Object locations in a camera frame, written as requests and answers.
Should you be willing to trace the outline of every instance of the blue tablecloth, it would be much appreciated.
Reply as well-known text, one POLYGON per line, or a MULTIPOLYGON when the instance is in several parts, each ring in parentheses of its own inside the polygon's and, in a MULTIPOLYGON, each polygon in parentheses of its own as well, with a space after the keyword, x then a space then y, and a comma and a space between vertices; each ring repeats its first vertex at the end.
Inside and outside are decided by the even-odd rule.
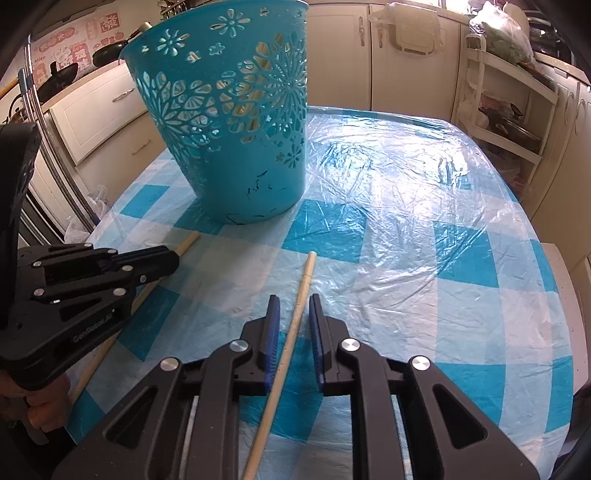
MULTIPOLYGON (((569 426, 570 341, 548 261, 513 194, 444 121, 310 108, 307 138, 306 192, 269 221, 208 219, 168 151, 116 202, 90 238, 97 247, 202 237, 122 332, 69 432, 80 440, 161 358, 191 361, 238 337, 272 293, 285 332, 315 250, 311 293, 327 314, 385 356, 434 360, 547 478, 569 426)), ((241 466, 263 406, 241 401, 241 466)), ((260 478, 350 478, 349 415, 347 397, 317 391, 304 321, 260 478)))

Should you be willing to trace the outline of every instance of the table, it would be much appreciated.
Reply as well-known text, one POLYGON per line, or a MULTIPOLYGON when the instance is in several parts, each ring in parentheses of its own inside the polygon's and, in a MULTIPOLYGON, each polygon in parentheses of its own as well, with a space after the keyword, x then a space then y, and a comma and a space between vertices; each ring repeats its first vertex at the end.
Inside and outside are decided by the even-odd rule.
MULTIPOLYGON (((272 293, 284 338, 315 250, 311 293, 327 314, 385 356, 431 358, 547 478, 569 428, 569 333, 511 191, 444 121, 310 108, 307 137, 306 192, 266 222, 210 220, 168 151, 115 203, 90 238, 97 247, 202 237, 121 333, 74 406, 71 435, 79 441, 160 359, 191 361, 237 338, 272 293)), ((241 466, 264 406, 242 400, 241 466)), ((348 398, 318 393, 303 321, 260 478, 349 478, 349 415, 348 398)))

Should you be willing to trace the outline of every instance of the blue plastic basket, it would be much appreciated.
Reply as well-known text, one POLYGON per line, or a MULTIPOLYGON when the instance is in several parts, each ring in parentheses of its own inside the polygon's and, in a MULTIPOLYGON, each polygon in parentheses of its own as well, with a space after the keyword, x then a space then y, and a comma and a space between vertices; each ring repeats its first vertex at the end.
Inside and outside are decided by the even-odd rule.
POLYGON ((206 213, 254 223, 304 191, 306 11, 226 0, 166 20, 121 53, 206 213))

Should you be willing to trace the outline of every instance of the human hand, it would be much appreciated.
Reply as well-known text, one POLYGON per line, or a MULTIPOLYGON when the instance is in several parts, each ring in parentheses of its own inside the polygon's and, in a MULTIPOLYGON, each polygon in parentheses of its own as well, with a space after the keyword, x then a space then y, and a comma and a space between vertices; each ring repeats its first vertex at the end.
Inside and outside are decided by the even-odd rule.
POLYGON ((15 412, 3 397, 26 398, 30 405, 27 415, 31 425, 50 432, 66 424, 70 411, 69 389, 70 380, 65 374, 43 389, 29 392, 16 385, 5 371, 0 371, 0 413, 15 419, 15 412))

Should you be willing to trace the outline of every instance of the metal screw head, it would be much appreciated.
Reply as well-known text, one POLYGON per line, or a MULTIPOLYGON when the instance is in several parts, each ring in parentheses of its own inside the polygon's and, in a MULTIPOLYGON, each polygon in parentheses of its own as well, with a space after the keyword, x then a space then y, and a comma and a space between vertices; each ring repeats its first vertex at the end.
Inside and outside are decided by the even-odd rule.
POLYGON ((230 342, 230 350, 232 352, 243 352, 248 348, 248 342, 246 340, 238 339, 230 342))
POLYGON ((429 368, 431 366, 431 362, 429 361, 429 359, 426 356, 416 356, 415 358, 413 358, 413 361, 411 362, 412 366, 416 369, 416 370, 426 370, 427 368, 429 368))
POLYGON ((340 347, 346 352, 356 352, 361 347, 361 344, 354 338, 346 338, 340 343, 340 347))
POLYGON ((160 368, 165 372, 171 372, 178 368, 178 360, 169 356, 160 362, 160 368))

